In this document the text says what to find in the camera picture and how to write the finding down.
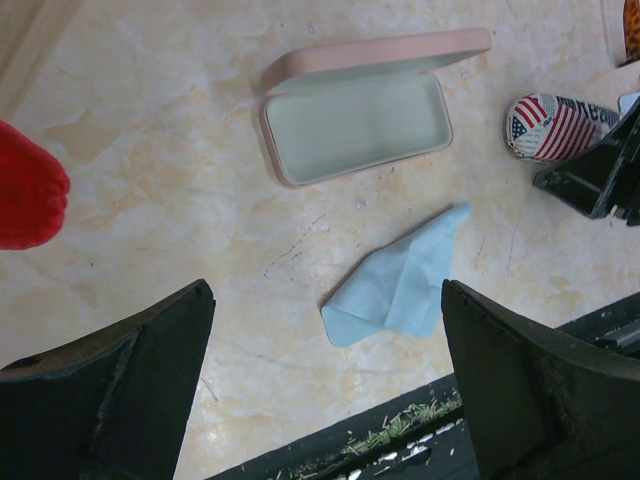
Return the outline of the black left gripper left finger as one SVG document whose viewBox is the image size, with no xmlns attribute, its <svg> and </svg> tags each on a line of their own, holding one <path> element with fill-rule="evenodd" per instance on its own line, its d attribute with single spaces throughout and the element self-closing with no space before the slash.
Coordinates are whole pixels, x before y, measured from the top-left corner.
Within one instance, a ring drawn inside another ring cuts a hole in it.
<svg viewBox="0 0 640 480">
<path fill-rule="evenodd" d="M 2 478 L 172 478 L 214 310 L 197 280 L 2 368 Z"/>
</svg>

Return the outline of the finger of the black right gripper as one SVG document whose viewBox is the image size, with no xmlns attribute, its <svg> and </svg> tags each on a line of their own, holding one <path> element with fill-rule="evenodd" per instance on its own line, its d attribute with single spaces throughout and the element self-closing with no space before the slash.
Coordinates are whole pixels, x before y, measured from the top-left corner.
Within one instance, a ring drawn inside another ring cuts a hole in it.
<svg viewBox="0 0 640 480">
<path fill-rule="evenodd" d="M 534 187 L 590 219 L 639 221 L 639 102 L 593 146 L 533 177 Z"/>
</svg>

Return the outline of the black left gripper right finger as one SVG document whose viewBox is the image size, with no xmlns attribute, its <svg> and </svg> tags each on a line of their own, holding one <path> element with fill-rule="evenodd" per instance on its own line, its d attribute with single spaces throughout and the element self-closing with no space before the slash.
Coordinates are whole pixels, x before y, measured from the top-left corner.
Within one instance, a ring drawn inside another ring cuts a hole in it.
<svg viewBox="0 0 640 480">
<path fill-rule="evenodd" d="M 484 479 L 639 475 L 639 298 L 558 328 L 459 281 L 441 308 Z"/>
</svg>

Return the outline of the light blue cleaning cloth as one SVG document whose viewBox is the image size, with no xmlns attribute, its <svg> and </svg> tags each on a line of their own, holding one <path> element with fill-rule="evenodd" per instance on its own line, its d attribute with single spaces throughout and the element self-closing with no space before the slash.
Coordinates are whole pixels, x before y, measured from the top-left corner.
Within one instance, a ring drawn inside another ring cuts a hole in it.
<svg viewBox="0 0 640 480">
<path fill-rule="evenodd" d="M 389 330 L 426 338 L 441 315 L 457 229 L 471 206 L 456 205 L 367 256 L 321 308 L 330 343 L 349 347 Z"/>
</svg>

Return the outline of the pink glasses case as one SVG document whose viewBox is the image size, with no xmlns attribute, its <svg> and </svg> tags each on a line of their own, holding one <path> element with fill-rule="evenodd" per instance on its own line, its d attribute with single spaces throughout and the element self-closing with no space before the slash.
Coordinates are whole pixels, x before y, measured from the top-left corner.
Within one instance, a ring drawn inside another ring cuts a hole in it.
<svg viewBox="0 0 640 480">
<path fill-rule="evenodd" d="M 484 28 L 290 51 L 260 77 L 260 124 L 278 179 L 301 187 L 447 148 L 436 70 L 491 48 Z"/>
</svg>

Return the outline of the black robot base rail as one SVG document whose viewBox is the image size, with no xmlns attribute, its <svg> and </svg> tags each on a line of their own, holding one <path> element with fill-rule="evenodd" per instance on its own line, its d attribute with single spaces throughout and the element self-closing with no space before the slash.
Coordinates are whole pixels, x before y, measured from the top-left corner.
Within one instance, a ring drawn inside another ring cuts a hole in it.
<svg viewBox="0 0 640 480">
<path fill-rule="evenodd" d="M 224 472 L 227 479 L 484 479 L 453 372 Z"/>
</svg>

